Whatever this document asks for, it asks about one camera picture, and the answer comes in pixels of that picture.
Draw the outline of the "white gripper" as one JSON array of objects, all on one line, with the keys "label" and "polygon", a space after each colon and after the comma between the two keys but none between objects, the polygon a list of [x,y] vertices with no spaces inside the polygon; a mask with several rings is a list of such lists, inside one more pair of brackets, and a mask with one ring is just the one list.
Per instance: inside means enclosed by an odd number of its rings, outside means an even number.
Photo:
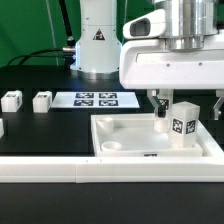
[{"label": "white gripper", "polygon": [[126,23],[119,79],[126,89],[151,89],[156,117],[166,107],[154,89],[219,89],[213,106],[218,120],[224,104],[224,31],[212,8],[157,8]]}]

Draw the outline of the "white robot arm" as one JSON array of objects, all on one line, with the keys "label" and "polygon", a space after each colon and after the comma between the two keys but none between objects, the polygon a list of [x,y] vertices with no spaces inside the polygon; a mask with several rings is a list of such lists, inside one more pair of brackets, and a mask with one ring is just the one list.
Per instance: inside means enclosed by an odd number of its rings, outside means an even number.
[{"label": "white robot arm", "polygon": [[216,23],[217,0],[148,0],[154,10],[123,26],[116,39],[115,15],[104,0],[81,0],[82,36],[71,69],[89,79],[117,71],[126,89],[145,89],[159,116],[158,95],[174,90],[214,90],[210,116],[224,105],[224,28]]}]

